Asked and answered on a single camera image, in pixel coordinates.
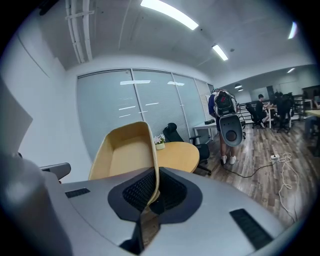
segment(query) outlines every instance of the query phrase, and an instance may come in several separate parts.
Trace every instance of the power strip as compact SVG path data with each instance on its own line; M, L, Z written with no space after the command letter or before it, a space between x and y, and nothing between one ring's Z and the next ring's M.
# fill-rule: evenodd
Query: power strip
M274 154L270 157L271 161L278 161L280 156L278 154Z

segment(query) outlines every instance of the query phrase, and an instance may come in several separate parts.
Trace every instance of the small potted plant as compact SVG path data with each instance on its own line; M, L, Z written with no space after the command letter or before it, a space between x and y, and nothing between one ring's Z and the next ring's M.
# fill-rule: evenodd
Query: small potted plant
M157 150L163 150L165 148L166 138L163 134L160 134L159 136L155 136L153 140L154 140L155 148Z

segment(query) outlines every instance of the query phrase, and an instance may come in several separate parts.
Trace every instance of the person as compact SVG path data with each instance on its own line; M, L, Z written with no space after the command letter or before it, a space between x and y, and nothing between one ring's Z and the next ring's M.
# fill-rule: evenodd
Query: person
M320 110L320 105L314 100L315 109ZM314 125L319 121L319 117L314 115L307 116L304 122L304 137L309 139L314 132Z
M220 137L220 144L221 144L221 159L223 161L223 164L227 162L227 144L222 136L221 133L221 128L220 128L220 117L216 116L215 113L215 95L211 94L209 100L208 100L208 108L209 108L209 114L215 118L216 122L216 129L219 132L219 137ZM230 147L230 159L229 159L229 164L234 165L236 162L236 147L231 146Z
M269 105L264 105L262 102L264 101L264 96L262 94L258 95L259 101L256 103L255 105L255 112L257 114L257 116L259 118L262 119L262 123L261 126L263 128L265 128L265 123L267 122L267 120L269 119L269 116L267 116L267 113L265 111L265 109L269 106Z

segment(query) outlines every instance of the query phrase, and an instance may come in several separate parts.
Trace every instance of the wooden floor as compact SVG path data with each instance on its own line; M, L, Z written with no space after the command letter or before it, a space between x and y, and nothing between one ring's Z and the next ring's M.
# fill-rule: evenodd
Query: wooden floor
M269 128L252 129L251 124L246 126L245 132L246 139L236 149L235 164L227 163L225 167L242 176L250 176L259 167L272 164L271 155L279 154L281 157L283 153L291 153L292 162L289 164L299 175L299 186L297 186L298 177L286 166L284 180L292 186L292 189L284 187L281 199L294 218L295 212L298 220L305 217L318 194L320 157L314 157L307 148L316 141L303 138L304 122L294 122L289 134L277 133L276 130ZM208 164L202 165L212 170L212 175L207 176L207 172L199 168L194 171L195 174L234 186L273 213L285 227L293 224L293 219L280 204L279 190L282 185L283 163L276 162L273 166L258 170L250 178L242 178L221 166L219 136L215 136L208 146L210 149ZM143 241L147 246L159 230L156 215L149 209L141 216L141 226Z

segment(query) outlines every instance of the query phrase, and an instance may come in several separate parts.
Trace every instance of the white sneaker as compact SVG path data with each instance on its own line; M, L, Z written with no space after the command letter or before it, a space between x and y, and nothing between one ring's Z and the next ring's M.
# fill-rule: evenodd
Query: white sneaker
M227 156L226 155L222 156L221 159L223 160L223 164L225 164L227 162Z
M230 165L234 165L235 164L235 162L236 162L236 156L230 156L230 158L229 158L229 164Z

